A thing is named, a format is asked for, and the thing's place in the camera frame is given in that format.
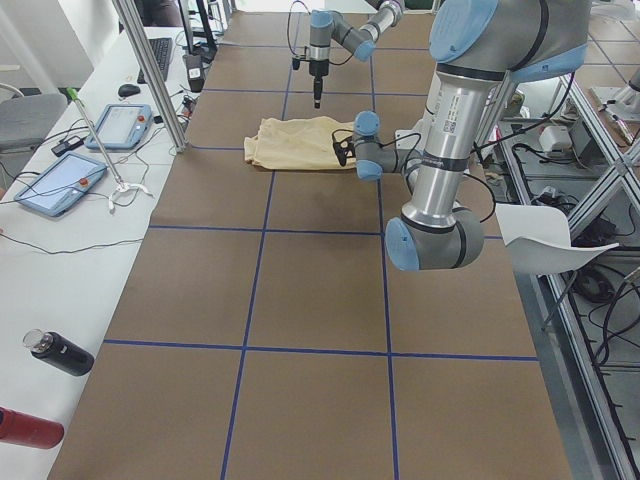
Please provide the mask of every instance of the light blue tablet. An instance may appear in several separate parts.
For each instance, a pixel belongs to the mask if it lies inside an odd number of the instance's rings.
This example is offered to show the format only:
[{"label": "light blue tablet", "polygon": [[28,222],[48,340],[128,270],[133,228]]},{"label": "light blue tablet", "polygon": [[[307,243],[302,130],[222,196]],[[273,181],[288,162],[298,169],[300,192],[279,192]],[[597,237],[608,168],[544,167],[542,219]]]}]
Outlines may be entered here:
[{"label": "light blue tablet", "polygon": [[80,200],[104,175],[107,166],[74,152],[65,153],[14,200],[49,217],[58,217]]},{"label": "light blue tablet", "polygon": [[[152,121],[149,105],[107,105],[96,123],[96,132],[107,150],[132,150]],[[93,136],[89,136],[84,145],[92,150],[99,148]]]}]

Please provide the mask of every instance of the black thermos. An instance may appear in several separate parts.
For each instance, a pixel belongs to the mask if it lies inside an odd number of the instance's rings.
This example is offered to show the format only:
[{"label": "black thermos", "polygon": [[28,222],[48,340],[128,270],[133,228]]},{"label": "black thermos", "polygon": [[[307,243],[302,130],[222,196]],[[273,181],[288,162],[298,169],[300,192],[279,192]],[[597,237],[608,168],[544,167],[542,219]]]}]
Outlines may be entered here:
[{"label": "black thermos", "polygon": [[56,332],[31,330],[23,339],[31,355],[71,375],[84,375],[93,366],[93,355]]}]

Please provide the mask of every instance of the office chair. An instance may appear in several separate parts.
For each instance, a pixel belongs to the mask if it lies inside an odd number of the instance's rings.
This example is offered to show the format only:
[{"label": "office chair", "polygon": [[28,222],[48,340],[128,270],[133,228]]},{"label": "office chair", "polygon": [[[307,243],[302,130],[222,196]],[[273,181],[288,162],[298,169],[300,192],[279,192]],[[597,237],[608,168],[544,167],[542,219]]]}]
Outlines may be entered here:
[{"label": "office chair", "polygon": [[612,243],[602,247],[572,247],[567,217],[553,207],[499,204],[496,217],[514,272],[531,275],[572,272],[565,290],[543,321],[543,330],[578,278],[578,270],[618,246]]},{"label": "office chair", "polygon": [[61,93],[24,96],[20,90],[0,83],[13,98],[0,103],[0,187],[7,189],[27,164],[35,149],[67,108]]}]

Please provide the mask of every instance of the beige cloth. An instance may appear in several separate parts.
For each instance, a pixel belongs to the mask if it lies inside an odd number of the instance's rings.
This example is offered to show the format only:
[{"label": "beige cloth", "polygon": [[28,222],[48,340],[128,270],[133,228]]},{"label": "beige cloth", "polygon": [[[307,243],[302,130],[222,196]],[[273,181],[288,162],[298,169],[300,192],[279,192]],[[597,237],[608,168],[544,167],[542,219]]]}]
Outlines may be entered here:
[{"label": "beige cloth", "polygon": [[[353,130],[353,123],[340,123],[329,117],[308,120],[262,120],[258,135],[244,139],[244,159],[270,170],[337,170],[343,167],[333,151],[331,133]],[[336,133],[336,139],[349,136]],[[354,168],[350,158],[344,168]]]}]

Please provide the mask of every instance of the red cylinder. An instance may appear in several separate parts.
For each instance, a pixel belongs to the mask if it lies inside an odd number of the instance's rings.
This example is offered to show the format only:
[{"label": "red cylinder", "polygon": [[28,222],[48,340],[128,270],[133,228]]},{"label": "red cylinder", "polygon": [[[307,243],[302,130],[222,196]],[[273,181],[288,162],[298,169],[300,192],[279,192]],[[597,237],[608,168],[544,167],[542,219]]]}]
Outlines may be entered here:
[{"label": "red cylinder", "polygon": [[58,422],[0,407],[0,442],[52,448],[63,436],[64,427]]}]

